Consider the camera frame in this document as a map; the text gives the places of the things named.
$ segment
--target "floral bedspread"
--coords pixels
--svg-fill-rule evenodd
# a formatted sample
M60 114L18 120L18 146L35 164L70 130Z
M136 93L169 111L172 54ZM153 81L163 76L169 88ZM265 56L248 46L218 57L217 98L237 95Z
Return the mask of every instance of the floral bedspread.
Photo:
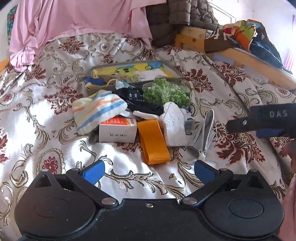
M215 111L216 136L206 162L234 173L258 169L279 199L291 180L288 138L258 139L253 132L230 134L226 123L244 117L250 106L294 103L289 91L270 85L252 71L214 63L205 55L172 46L148 50L142 41L120 34L86 34L55 40L34 66L20 74L9 68L0 80L0 239L17 240L14 209L41 169L54 174L83 168L101 159L105 176L98 188L122 198L177 198L203 184L194 175L196 153L172 148L171 161L147 166L141 144L92 143L78 136L71 104L87 95L86 75L93 66L160 59L176 66L195 89L191 111L201 121Z

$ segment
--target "screw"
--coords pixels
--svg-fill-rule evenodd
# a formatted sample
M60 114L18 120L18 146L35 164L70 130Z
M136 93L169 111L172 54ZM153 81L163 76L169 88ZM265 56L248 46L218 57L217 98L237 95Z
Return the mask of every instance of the screw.
M154 207L153 203L146 203L145 206L146 207Z
M102 199L102 204L104 205L114 205L116 203L116 199L112 197L105 197Z
M183 203L189 206L197 204L197 200L194 197L185 197L182 199Z

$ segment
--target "white box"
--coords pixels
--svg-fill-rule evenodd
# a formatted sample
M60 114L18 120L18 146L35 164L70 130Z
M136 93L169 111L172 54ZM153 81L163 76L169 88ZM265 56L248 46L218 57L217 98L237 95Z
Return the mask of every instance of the white box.
M134 143L137 129L136 119L113 117L99 124L99 142Z

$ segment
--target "brown quilted jacket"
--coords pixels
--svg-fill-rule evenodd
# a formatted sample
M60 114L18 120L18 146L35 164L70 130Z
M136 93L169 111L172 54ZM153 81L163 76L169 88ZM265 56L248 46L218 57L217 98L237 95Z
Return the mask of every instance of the brown quilted jacket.
M177 31L184 25L216 30L218 21L207 0L167 0L166 4L146 7L152 33L152 45L172 44Z

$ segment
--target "orange stripe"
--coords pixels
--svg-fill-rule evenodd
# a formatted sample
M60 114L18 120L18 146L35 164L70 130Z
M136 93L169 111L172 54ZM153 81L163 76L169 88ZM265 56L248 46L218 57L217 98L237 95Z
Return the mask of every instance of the orange stripe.
M83 110L85 107L80 107L80 108L77 108L75 110L73 110L73 113L77 112L77 111L80 111L80 110Z
M98 103L96 103L96 105L93 106L93 107L88 111L88 114L89 114L90 112L92 112L92 110L93 110L94 108L98 107L99 105L106 104L106 103L112 103L112 102L118 101L118 100L120 100L120 99L121 99L121 98L115 98L115 99L113 99L113 100L101 100L101 101L98 101Z

